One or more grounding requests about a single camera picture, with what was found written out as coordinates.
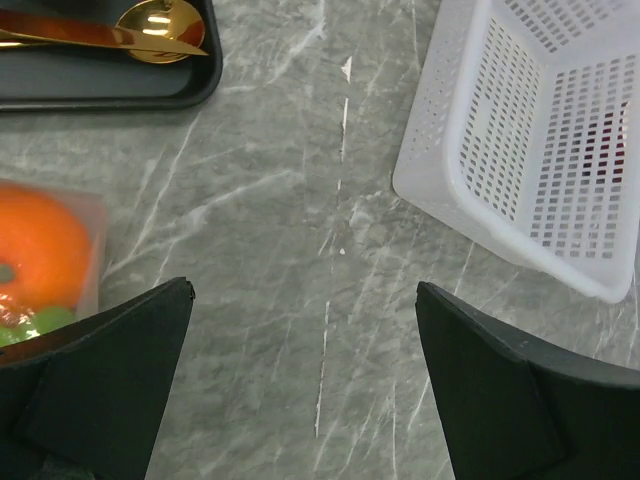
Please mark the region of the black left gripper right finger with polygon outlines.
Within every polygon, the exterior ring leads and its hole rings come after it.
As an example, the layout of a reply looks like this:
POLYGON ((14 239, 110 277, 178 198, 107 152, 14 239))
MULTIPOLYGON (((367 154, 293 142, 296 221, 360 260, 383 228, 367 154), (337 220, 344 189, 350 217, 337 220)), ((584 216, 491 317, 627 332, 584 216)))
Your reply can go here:
POLYGON ((547 342, 433 283, 420 341, 458 479, 636 479, 639 373, 547 342))

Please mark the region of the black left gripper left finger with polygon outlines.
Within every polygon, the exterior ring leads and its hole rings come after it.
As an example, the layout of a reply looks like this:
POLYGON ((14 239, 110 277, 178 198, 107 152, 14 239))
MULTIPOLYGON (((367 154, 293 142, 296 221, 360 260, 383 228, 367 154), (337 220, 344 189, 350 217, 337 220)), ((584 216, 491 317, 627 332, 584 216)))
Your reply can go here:
POLYGON ((145 477, 194 303, 184 277, 1 350, 1 476, 53 454, 102 479, 145 477))

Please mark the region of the clear zip top bag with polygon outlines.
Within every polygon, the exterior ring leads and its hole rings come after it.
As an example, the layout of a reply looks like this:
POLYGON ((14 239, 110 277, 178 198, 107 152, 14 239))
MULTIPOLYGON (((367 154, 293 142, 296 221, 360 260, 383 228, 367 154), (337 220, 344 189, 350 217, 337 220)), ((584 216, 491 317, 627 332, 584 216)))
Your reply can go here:
MULTIPOLYGON (((42 187, 38 188, 33 185, 15 183, 8 180, 3 180, 1 182, 1 185, 3 183, 17 184, 21 186, 31 187, 36 190, 41 190, 61 202, 82 222, 89 234, 92 243, 91 257, 85 276, 84 288, 78 303, 73 308, 63 308, 72 310, 74 312, 75 322, 97 313, 98 284, 100 269, 105 251, 105 237, 107 229, 107 212, 105 206, 101 202, 101 199, 93 194, 73 192, 68 190, 48 189, 42 187)), ((12 279, 12 271, 7 266, 1 263, 1 284, 12 279)), ((1 319, 5 315, 13 316, 21 314, 33 314, 44 308, 33 311, 28 308, 12 306, 9 301, 1 299, 1 319)))

